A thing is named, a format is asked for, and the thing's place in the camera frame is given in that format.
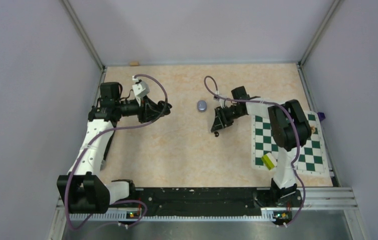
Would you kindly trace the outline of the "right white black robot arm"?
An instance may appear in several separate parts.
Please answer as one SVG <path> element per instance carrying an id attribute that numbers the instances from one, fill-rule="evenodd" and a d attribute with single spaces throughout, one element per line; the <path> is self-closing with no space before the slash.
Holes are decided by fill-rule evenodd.
<path id="1" fill-rule="evenodd" d="M 270 200 L 276 206 L 283 206 L 297 189 L 296 164 L 300 148 L 311 136 L 311 127 L 299 101 L 293 99 L 283 104 L 250 97 L 245 87 L 232 90 L 232 98 L 213 93 L 220 106 L 214 110 L 215 117 L 211 132 L 217 132 L 233 125 L 234 120 L 243 116 L 257 116 L 269 119 L 271 136 L 278 146 L 275 174 L 271 180 Z"/>

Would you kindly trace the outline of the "purple grey earbud charging case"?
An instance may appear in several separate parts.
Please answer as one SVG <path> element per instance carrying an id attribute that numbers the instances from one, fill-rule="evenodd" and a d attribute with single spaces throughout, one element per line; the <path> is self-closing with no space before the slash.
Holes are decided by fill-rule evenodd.
<path id="1" fill-rule="evenodd" d="M 198 110 L 200 113 L 206 112 L 206 111 L 207 111 L 207 102 L 204 101 L 204 100 L 199 100 L 199 101 L 197 102 L 197 110 Z"/>

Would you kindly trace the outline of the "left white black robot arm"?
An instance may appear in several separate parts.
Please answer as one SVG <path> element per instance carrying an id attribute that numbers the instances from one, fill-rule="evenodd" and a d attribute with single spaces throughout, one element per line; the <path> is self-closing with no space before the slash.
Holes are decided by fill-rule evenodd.
<path id="1" fill-rule="evenodd" d="M 103 214 L 119 201 L 126 207 L 135 204 L 137 193 L 132 180 L 104 184 L 98 177 L 107 158 L 115 128 L 122 117 L 136 116 L 145 125 L 169 115 L 168 100 L 152 101 L 148 85 L 137 79 L 132 86 L 134 98 L 122 97 L 118 82 L 100 85 L 100 97 L 88 115 L 87 131 L 79 155 L 66 175 L 60 175 L 57 187 L 71 214 Z"/>

